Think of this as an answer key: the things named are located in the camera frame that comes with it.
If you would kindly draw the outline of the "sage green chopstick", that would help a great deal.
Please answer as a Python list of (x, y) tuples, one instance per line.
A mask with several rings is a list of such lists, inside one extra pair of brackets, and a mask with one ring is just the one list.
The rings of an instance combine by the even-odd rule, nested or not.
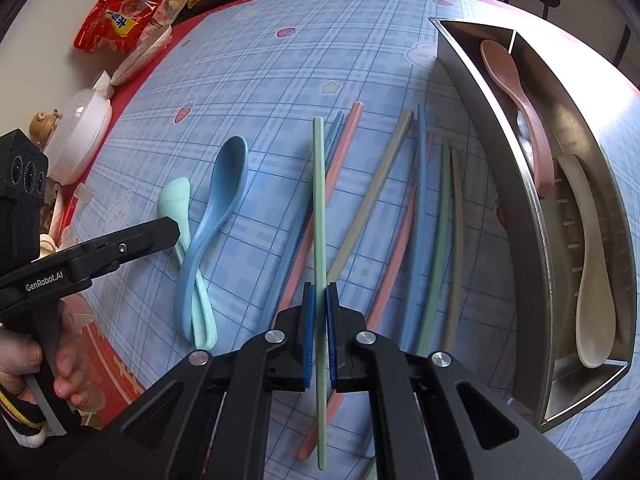
[(430, 343), (439, 303), (440, 288), (445, 274), (446, 248), (448, 237), (449, 206), (451, 195), (450, 146), (442, 141), (442, 162), (440, 163), (440, 196), (438, 205), (437, 229), (430, 282), (428, 283), (425, 308), (414, 350), (419, 356), (425, 356)]

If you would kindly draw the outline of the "beige grey chopstick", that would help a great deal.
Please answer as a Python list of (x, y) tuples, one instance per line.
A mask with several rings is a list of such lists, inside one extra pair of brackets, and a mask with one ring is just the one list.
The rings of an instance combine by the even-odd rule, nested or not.
[(378, 164), (378, 169), (370, 182), (366, 195), (363, 197), (359, 209), (356, 213), (354, 221), (350, 226), (337, 255), (335, 256), (331, 269), (328, 274), (328, 282), (336, 282), (346, 266), (352, 250), (356, 246), (360, 235), (367, 225), (370, 214), (378, 201), (378, 196), (382, 191), (385, 181), (392, 169), (395, 158), (400, 150), (401, 143), (404, 142), (405, 136), (413, 121), (413, 110), (405, 108), (396, 124), (390, 142), (388, 142), (383, 157)]

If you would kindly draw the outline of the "mint green plastic spoon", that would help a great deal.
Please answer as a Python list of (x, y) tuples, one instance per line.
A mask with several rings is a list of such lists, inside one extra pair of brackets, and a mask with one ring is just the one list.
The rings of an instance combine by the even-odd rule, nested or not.
[(212, 351), (218, 341), (217, 324), (201, 271), (195, 266), (183, 270), (191, 245), (189, 203), (191, 185), (186, 177), (168, 182), (157, 197), (157, 215), (174, 220), (179, 228), (175, 253), (179, 277), (174, 297), (174, 322), (184, 339), (198, 350)]

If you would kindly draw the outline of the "blue plastic spoon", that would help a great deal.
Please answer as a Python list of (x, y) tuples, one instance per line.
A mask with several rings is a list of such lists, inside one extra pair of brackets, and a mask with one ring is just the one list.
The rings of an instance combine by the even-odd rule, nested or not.
[(193, 312), (193, 293), (198, 291), (198, 269), (209, 244), (238, 206), (247, 179), (247, 144), (242, 136), (230, 136), (221, 145), (213, 164), (208, 201), (182, 260), (174, 299), (174, 319), (180, 334), (198, 350), (212, 350), (218, 339), (217, 325), (208, 292)]

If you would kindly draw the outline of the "light green chopstick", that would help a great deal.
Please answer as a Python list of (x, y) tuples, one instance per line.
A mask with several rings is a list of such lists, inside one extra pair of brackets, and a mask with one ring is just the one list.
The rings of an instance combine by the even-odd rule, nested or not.
[[(324, 157), (323, 119), (312, 120), (314, 169), (316, 180), (322, 179), (320, 164)], [(317, 464), (326, 468), (326, 394), (328, 393), (328, 338), (326, 338), (326, 191), (314, 191), (314, 343), (316, 344)]]

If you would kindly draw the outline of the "white lidded bowl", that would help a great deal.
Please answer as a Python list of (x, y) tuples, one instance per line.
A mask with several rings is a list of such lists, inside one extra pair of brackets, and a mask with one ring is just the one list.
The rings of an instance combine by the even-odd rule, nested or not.
[(98, 151), (111, 122), (111, 102), (92, 89), (75, 93), (61, 113), (43, 153), (48, 177), (60, 185), (75, 183)]

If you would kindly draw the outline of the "small brown teapot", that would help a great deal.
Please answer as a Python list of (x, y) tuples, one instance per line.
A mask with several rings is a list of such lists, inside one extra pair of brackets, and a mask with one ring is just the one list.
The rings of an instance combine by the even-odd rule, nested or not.
[(62, 115), (58, 110), (47, 113), (43, 110), (37, 112), (29, 124), (29, 135), (38, 148), (44, 148), (54, 130), (58, 126)]

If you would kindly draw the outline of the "blue plaid tablecloth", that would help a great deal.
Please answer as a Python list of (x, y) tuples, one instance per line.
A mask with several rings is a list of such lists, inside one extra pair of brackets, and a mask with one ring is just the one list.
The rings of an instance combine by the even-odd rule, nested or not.
[[(246, 190), (202, 264), (215, 309), (215, 352), (240, 348), (261, 332), (274, 274), (296, 214), (310, 199), (311, 119), (355, 102), (363, 114), (328, 207), (328, 266), (378, 168), (403, 110), (425, 103), (434, 136), (427, 163), (426, 252), (418, 308), (430, 275), (439, 199), (442, 139), (460, 153), (465, 256), (462, 311), (454, 355), (504, 400), (513, 385), (516, 314), (508, 236), (498, 198), (468, 112), (436, 61), (430, 18), (458, 18), (516, 28), (546, 56), (575, 96), (624, 199), (639, 265), (639, 92), (618, 70), (564, 30), (533, 14), (489, 0), (253, 0), (174, 29), (166, 58), (124, 102), (86, 180), (93, 192), (78, 203), (71, 228), (81, 240), (156, 217), (157, 195), (169, 181), (191, 183), (192, 233), (208, 199), (212, 163), (229, 136), (248, 146)], [(366, 312), (373, 304), (405, 213), (413, 180), (416, 123), (401, 145), (380, 199), (338, 280), (341, 301)], [(116, 372), (149, 387), (190, 344), (174, 327), (177, 261), (161, 252), (93, 282), (85, 298), (103, 339), (120, 357)], [(612, 390), (548, 438), (593, 478), (623, 440), (639, 411), (639, 329), (634, 364)], [(314, 423), (314, 387), (278, 394), (272, 404), (266, 479), (357, 479), (369, 426), (366, 394), (346, 396), (328, 428), (328, 466), (298, 460)]]

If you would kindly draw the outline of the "clear snack packet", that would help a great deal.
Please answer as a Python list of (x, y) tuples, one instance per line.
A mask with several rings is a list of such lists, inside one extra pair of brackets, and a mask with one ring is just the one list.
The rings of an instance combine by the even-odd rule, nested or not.
[(149, 65), (168, 45), (171, 24), (178, 18), (188, 0), (162, 0), (151, 21), (145, 25), (140, 38), (128, 56), (111, 76), (113, 87), (121, 86)]

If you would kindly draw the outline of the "red snack bag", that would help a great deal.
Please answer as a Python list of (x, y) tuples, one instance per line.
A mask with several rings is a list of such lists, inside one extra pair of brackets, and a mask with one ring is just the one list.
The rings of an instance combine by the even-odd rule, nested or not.
[(73, 45), (87, 53), (126, 54), (140, 39), (162, 0), (99, 0), (80, 26)]

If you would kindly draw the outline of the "cream plastic spoon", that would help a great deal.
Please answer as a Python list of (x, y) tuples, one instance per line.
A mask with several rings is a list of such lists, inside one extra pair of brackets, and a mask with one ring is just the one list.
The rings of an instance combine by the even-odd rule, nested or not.
[(610, 356), (616, 334), (616, 312), (608, 279), (596, 202), (575, 155), (560, 155), (558, 163), (572, 189), (584, 233), (584, 263), (576, 306), (576, 346), (582, 365), (601, 366)]

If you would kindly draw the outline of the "stainless steel utensil tray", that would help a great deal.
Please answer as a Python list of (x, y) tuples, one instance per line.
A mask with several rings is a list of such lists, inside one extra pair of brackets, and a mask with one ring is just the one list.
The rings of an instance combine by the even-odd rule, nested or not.
[[(623, 199), (574, 92), (519, 32), (444, 18), (433, 24), (437, 56), (480, 138), (506, 222), (518, 312), (513, 394), (532, 412), (534, 425), (548, 431), (603, 396), (631, 370), (637, 285)], [(510, 50), (552, 154), (576, 156), (593, 194), (616, 321), (612, 351), (596, 368), (579, 361), (576, 347), (584, 250), (574, 194), (557, 174), (552, 192), (537, 196), (524, 119), (490, 79), (480, 54), (485, 40)]]

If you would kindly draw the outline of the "pink plastic spoon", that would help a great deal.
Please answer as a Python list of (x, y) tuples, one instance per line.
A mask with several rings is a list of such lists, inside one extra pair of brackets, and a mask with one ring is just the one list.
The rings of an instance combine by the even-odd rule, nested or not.
[(490, 78), (498, 84), (498, 87), (513, 101), (523, 115), (529, 143), (533, 150), (535, 188), (538, 196), (544, 198), (552, 191), (555, 179), (551, 148), (544, 132), (544, 126), (535, 107), (524, 92), (520, 74), (508, 50), (497, 41), (483, 40), (480, 43), (480, 55)]

